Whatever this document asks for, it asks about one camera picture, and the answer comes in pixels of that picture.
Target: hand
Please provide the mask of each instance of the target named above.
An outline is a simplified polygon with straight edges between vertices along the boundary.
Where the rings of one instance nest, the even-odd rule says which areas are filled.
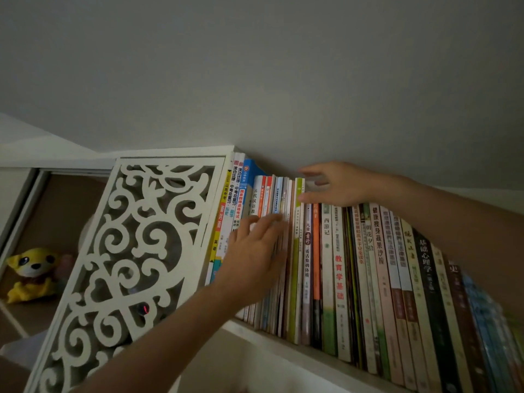
[[[315,181],[317,186],[329,184],[320,192],[302,193],[298,200],[302,203],[325,203],[337,206],[350,206],[375,202],[376,193],[382,186],[385,175],[340,161],[305,166],[300,170],[306,177],[323,175]]]
[[[277,282],[287,251],[272,256],[278,237],[287,230],[281,214],[250,216],[231,232],[224,262],[212,285],[236,310],[262,300]],[[250,232],[251,224],[256,225]]]

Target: white lattice panel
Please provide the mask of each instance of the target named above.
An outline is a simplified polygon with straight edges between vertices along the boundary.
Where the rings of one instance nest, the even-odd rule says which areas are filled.
[[[223,164],[116,162],[25,392],[67,392],[196,290]]]

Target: yellow plush dog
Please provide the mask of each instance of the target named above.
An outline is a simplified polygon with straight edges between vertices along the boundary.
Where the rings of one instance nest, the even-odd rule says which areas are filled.
[[[45,248],[30,249],[7,258],[7,264],[22,277],[7,293],[7,303],[25,302],[56,294],[53,272],[58,263],[58,254]]]

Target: person's left hand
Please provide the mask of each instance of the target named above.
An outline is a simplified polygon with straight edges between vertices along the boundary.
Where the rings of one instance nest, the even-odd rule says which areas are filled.
[[[278,279],[287,254],[283,249],[272,256],[278,237],[288,232],[288,223],[281,220],[281,214],[261,219],[250,216],[230,234],[223,264],[212,285],[237,310],[262,300]]]

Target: shelf board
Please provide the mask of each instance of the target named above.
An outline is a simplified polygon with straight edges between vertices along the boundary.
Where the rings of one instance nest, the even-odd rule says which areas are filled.
[[[404,387],[397,386],[381,377],[359,370],[321,350],[310,346],[294,345],[285,339],[256,331],[244,322],[229,320],[222,328],[347,391],[358,391],[359,393],[410,392],[410,390]]]

